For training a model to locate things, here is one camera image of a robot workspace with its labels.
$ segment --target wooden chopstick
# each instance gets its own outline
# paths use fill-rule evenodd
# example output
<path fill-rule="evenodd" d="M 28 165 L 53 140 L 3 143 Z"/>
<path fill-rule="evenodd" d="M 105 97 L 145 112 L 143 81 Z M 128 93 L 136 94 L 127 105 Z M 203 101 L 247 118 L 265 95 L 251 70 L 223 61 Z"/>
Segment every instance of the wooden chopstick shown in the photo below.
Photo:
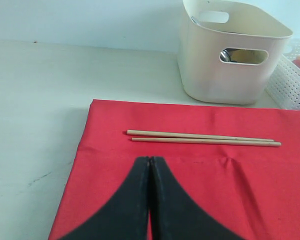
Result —
<path fill-rule="evenodd" d="M 243 145 L 280 147 L 281 142 L 277 141 L 244 141 L 244 140 L 224 140 L 224 139 L 200 139 L 200 138 L 166 138 L 166 137 L 132 137 L 136 142 L 159 142 L 159 143 L 182 143 L 182 144 L 222 144 L 222 145 Z"/>
<path fill-rule="evenodd" d="M 161 137 L 161 138 L 215 139 L 215 140 L 274 142 L 273 139 L 239 137 L 239 136 L 203 135 L 203 134 L 176 133 L 176 132 L 164 132 L 164 131 L 127 130 L 126 134 L 127 135 L 136 135 L 136 136 Z"/>

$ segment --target white storage bin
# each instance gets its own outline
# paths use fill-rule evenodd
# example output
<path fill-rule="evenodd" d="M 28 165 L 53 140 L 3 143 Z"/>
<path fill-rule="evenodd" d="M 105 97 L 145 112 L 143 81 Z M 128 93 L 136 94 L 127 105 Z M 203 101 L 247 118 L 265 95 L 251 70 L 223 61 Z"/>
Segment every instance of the white storage bin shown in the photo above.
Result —
<path fill-rule="evenodd" d="M 282 55 L 266 91 L 283 109 L 300 110 L 300 68 L 292 61 L 300 56 L 300 39 L 288 45 L 292 51 Z"/>
<path fill-rule="evenodd" d="M 252 104 L 275 70 L 292 31 L 261 9 L 220 0 L 183 0 L 178 65 L 184 90 L 213 103 Z M 228 19 L 211 21 L 215 14 Z M 224 62 L 225 49 L 260 50 L 259 64 Z"/>

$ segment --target red placemat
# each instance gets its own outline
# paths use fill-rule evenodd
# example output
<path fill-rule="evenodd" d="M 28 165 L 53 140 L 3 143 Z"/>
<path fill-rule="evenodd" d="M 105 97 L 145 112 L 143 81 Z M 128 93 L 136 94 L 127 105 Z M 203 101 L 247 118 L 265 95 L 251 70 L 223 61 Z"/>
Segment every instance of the red placemat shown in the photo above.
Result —
<path fill-rule="evenodd" d="M 282 146 L 132 142 L 127 129 L 269 138 Z M 245 239 L 300 239 L 300 111 L 94 100 L 49 239 L 114 194 L 139 156 L 162 156 L 192 199 Z"/>

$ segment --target table surface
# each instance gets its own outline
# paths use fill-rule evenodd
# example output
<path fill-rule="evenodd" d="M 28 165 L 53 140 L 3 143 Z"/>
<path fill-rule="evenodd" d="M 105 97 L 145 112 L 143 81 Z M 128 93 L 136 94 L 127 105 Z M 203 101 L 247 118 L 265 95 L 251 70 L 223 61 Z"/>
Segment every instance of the table surface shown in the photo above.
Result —
<path fill-rule="evenodd" d="M 93 99 L 207 105 L 172 53 L 0 41 L 0 240 L 48 238 Z"/>

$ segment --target white wall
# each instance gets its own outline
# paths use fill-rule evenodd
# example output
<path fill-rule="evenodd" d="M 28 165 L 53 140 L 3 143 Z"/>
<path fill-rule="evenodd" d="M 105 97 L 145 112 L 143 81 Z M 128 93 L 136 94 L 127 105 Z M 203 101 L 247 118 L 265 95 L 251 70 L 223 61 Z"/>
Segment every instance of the white wall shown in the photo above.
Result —
<path fill-rule="evenodd" d="M 300 0 L 239 1 L 300 37 Z M 181 7 L 182 0 L 0 0 L 0 40 L 175 52 Z"/>

